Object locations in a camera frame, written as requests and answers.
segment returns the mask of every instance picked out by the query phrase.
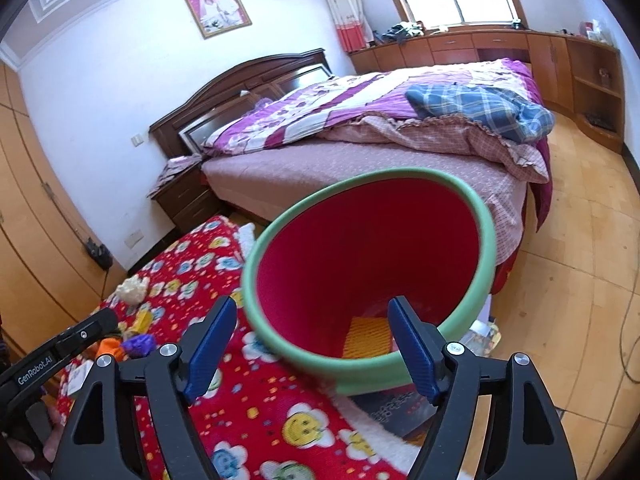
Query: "red and white curtain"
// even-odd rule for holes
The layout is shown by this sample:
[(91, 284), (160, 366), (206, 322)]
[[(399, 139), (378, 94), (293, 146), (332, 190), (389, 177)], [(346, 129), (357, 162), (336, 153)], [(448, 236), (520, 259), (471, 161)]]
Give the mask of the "red and white curtain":
[(331, 14), (345, 52), (365, 48), (373, 41), (373, 33), (364, 17), (362, 0), (328, 0)]

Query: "silver screw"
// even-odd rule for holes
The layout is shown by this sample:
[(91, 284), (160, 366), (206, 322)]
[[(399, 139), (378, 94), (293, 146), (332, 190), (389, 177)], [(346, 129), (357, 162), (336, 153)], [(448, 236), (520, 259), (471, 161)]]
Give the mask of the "silver screw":
[(173, 343), (167, 343), (166, 345), (162, 345), (160, 347), (160, 355), (163, 355), (165, 357), (169, 357), (175, 354), (177, 351), (178, 351), (178, 347)]
[(110, 355), (101, 355), (98, 357), (98, 360), (95, 362), (100, 368), (104, 368), (105, 366), (109, 366), (111, 364), (111, 356)]
[(462, 355), (465, 352), (465, 346), (460, 343), (449, 343), (447, 345), (447, 352), (452, 355)]
[(526, 366), (531, 362), (531, 359), (529, 359), (528, 355), (522, 354), (520, 352), (513, 356), (513, 360), (521, 366)]

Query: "purple pom-pom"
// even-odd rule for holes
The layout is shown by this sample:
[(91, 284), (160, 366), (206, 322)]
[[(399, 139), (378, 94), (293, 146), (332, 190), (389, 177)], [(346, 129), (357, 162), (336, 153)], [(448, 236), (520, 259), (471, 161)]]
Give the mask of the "purple pom-pom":
[(138, 359), (151, 354), (158, 345), (156, 344), (156, 338), (151, 334), (140, 334), (123, 341), (120, 346), (129, 357)]

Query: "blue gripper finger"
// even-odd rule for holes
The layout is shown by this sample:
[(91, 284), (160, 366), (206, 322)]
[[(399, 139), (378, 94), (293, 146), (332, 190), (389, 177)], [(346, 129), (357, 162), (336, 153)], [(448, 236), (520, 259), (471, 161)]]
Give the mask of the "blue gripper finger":
[(180, 340), (182, 363), (178, 373), (186, 380), (182, 394), (189, 405), (207, 393), (226, 344), (234, 333), (237, 318), (236, 302), (223, 296), (207, 317), (201, 323), (191, 325)]
[(437, 406), (449, 389), (444, 356), (444, 338), (422, 322), (404, 296), (389, 301), (388, 320), (398, 349), (415, 387)]

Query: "dark wooden headboard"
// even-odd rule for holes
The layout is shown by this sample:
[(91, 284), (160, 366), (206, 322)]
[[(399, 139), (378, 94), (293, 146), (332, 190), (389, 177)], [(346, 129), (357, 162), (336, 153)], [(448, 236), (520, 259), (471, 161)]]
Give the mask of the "dark wooden headboard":
[(261, 98), (277, 100), (331, 76), (322, 48), (246, 61), (212, 79), (152, 124), (149, 134), (169, 158), (196, 153), (210, 134), (250, 112)]

